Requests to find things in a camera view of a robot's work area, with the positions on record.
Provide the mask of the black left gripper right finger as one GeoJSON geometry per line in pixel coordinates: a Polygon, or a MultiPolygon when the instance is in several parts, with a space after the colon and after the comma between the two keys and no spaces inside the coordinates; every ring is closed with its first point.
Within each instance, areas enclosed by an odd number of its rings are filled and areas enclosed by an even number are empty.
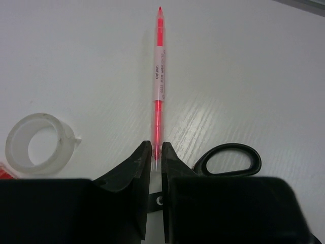
{"type": "Polygon", "coordinates": [[[172,145],[162,146],[161,179],[166,243],[313,243],[292,188],[276,177],[258,176],[262,160],[239,143],[216,146],[190,168],[172,145]],[[247,169],[211,173],[217,153],[238,151],[247,169]]]}

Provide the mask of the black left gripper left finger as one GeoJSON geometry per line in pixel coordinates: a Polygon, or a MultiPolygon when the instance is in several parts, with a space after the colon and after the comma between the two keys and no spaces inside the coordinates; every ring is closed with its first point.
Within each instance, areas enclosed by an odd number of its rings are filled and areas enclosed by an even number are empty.
{"type": "Polygon", "coordinates": [[[141,243],[150,142],[89,179],[1,180],[1,243],[141,243]]]}

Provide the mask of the pink highlighter pen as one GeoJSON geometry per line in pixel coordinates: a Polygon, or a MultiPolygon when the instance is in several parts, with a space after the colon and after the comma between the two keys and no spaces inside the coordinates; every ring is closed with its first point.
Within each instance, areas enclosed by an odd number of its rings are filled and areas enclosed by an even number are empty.
{"type": "Polygon", "coordinates": [[[161,147],[164,133],[164,103],[166,80],[165,17],[159,7],[155,22],[154,78],[153,78],[153,124],[151,170],[161,168],[161,147]]]}

